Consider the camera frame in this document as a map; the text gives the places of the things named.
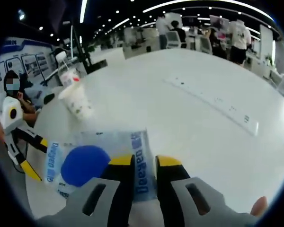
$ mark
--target ceiling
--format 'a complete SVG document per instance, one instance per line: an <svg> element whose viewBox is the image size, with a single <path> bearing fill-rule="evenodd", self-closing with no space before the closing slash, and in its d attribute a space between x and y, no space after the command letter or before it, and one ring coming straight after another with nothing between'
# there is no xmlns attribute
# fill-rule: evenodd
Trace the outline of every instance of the ceiling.
<svg viewBox="0 0 284 227"><path fill-rule="evenodd" d="M59 11L58 8L62 8L65 1L68 7L63 13L63 11ZM216 0L180 2L143 13L143 10L168 1L169 0L87 0L84 22L79 23L82 0L43 0L42 4L38 4L37 7L35 1L23 0L19 8L24 12L25 18L21 21L19 19L17 20L14 29L10 31L9 35L58 44L61 40L70 37L70 24L63 25L62 22L72 19L77 28L78 35L81 35L83 40L92 40L95 35L96 39L104 37L105 33L127 18L129 19L128 22L113 31L123 29L124 26L131 27L138 26L138 24L141 26L145 24L145 22L154 22L158 14L163 11L179 13L183 15L184 18L200 14L200 17L216 15L230 20L235 20L238 12L242 12L242 19L245 21L247 27L259 31L259 25L264 23L265 26L270 25L272 29L275 28L275 30L280 32L276 24L261 13L241 5ZM240 2L256 6L258 9L264 8L259 1L256 0L241 0ZM51 20L49 19L53 17L53 15L61 17L58 32L54 31ZM252 19L250 16L263 21L263 23ZM188 20L183 19L184 25L186 25L187 22ZM277 38L279 34L275 31L273 32L274 37ZM251 32L251 34L258 37L257 33Z"/></svg>

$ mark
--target disposable cup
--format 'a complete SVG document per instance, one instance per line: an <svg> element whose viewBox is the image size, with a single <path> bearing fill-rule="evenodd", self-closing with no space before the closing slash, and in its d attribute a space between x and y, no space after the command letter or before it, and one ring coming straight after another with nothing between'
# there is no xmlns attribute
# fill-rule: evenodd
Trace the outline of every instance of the disposable cup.
<svg viewBox="0 0 284 227"><path fill-rule="evenodd" d="M84 86L76 82L65 88L58 96L66 108L80 121L89 119L93 115L91 102L86 96Z"/></svg>

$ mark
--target power strip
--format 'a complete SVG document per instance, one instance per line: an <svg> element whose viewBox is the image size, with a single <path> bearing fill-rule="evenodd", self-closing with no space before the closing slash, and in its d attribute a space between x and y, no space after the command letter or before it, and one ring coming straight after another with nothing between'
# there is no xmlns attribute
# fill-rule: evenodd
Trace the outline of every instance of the power strip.
<svg viewBox="0 0 284 227"><path fill-rule="evenodd" d="M257 136L259 122L251 118L249 115L239 111L235 106L227 103L223 98L210 96L206 93L206 91L202 90L200 87L197 87L194 83L187 82L179 77L169 78L164 80L164 82L180 88L190 95L197 97L198 99L207 103L208 105L231 119L234 123L242 127L251 135Z"/></svg>

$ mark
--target white robot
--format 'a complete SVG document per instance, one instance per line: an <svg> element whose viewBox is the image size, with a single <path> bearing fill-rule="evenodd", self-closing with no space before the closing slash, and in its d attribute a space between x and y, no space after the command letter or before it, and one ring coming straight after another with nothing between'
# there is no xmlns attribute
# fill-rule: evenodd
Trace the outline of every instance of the white robot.
<svg viewBox="0 0 284 227"><path fill-rule="evenodd" d="M6 96L6 92L0 93L0 123L4 130L4 140L8 147L9 157L16 165L20 164L27 175L41 181L41 177L17 147L17 140L23 139L44 153L47 152L48 142L35 134L34 129L28 126L23 120L20 102L15 98Z"/></svg>

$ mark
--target white shirt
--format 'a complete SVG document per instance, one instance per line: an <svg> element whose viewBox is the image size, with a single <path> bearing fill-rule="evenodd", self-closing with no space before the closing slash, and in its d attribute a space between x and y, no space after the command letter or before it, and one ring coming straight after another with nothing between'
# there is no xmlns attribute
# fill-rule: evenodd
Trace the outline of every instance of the white shirt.
<svg viewBox="0 0 284 227"><path fill-rule="evenodd" d="M246 50L247 45L251 44L250 31L246 28L243 21L231 21L228 31L232 34L233 46L242 50Z"/></svg>
<svg viewBox="0 0 284 227"><path fill-rule="evenodd" d="M166 19L160 17L156 21L156 27L159 32L159 35L165 35L169 31L169 25Z"/></svg>

